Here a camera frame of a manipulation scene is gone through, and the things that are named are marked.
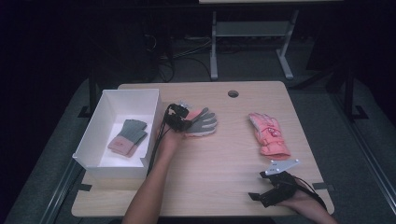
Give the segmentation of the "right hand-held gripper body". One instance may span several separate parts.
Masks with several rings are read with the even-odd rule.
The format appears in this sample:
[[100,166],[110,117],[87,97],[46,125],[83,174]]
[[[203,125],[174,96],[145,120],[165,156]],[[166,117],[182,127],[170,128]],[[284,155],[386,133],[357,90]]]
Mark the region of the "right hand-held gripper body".
[[264,171],[269,175],[273,189],[262,194],[264,207],[276,205],[293,196],[296,191],[296,181],[288,173],[289,168],[299,164],[298,160],[274,161],[271,160],[269,167]]

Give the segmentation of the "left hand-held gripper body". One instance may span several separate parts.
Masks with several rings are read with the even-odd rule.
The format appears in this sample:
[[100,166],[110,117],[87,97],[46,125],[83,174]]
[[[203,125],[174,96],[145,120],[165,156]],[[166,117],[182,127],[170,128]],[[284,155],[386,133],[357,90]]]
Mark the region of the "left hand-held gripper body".
[[176,132],[185,132],[191,125],[192,121],[187,120],[190,111],[183,105],[170,104],[164,113],[165,123]]

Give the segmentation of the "pink glove with grey palm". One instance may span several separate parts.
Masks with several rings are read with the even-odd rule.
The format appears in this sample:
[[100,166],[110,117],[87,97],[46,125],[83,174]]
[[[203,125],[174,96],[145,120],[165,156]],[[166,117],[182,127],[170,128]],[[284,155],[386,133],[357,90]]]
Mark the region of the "pink glove with grey palm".
[[202,137],[214,133],[217,129],[216,114],[209,111],[207,107],[201,110],[191,111],[186,120],[192,122],[190,128],[185,132],[188,137]]

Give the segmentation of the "white box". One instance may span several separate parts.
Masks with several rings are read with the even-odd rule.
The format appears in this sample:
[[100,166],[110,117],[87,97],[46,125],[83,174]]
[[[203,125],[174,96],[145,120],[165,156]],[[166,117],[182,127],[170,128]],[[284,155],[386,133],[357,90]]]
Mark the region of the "white box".
[[[148,135],[131,158],[107,147],[126,119],[147,123]],[[73,158],[97,179],[144,178],[162,119],[163,103],[159,90],[105,90]]]

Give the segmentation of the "person's left hand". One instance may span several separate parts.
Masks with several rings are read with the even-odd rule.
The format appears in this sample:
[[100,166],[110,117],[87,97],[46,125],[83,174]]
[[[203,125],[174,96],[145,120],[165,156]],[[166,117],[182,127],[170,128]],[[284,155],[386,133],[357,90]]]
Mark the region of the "person's left hand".
[[185,134],[183,132],[177,132],[172,128],[166,126],[162,140],[159,144],[159,150],[161,153],[175,153],[184,139]]

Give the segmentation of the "person's right hand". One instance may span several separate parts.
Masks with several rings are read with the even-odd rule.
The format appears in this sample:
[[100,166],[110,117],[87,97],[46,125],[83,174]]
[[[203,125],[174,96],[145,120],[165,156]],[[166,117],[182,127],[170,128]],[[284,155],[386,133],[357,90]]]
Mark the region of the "person's right hand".
[[278,205],[288,207],[296,213],[308,217],[312,214],[312,208],[315,207],[315,203],[316,201],[308,194],[297,189],[291,198],[279,203]]

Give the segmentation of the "pink padded ski glove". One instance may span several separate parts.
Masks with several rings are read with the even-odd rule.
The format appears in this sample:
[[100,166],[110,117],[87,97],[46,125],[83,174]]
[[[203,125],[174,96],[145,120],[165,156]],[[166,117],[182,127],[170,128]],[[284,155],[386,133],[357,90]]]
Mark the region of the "pink padded ski glove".
[[291,154],[278,121],[266,114],[256,112],[250,113],[248,117],[255,128],[255,137],[261,145],[260,153],[270,160],[287,160]]

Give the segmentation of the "black floor stand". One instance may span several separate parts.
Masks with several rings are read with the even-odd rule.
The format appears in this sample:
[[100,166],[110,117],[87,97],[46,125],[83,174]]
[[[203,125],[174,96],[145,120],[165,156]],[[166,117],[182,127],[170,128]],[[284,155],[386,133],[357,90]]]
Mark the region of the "black floor stand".
[[351,63],[346,63],[343,66],[343,73],[345,81],[343,110],[347,119],[350,122],[355,122],[357,119],[368,119],[364,109],[353,103],[355,75]]
[[97,100],[96,100],[96,82],[95,82],[95,74],[94,71],[91,70],[88,76],[88,84],[89,84],[89,104],[83,106],[80,109],[78,114],[79,118],[87,118],[90,119],[93,115],[93,112],[96,108]]

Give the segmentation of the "grey metal stand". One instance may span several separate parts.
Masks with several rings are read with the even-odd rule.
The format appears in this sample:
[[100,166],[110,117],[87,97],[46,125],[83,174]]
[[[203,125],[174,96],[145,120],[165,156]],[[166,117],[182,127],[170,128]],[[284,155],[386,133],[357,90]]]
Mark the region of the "grey metal stand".
[[299,15],[294,10],[288,21],[218,21],[217,12],[212,13],[211,50],[209,54],[210,78],[219,78],[217,59],[217,40],[219,37],[283,37],[281,48],[276,50],[276,56],[286,79],[293,79],[286,53]]

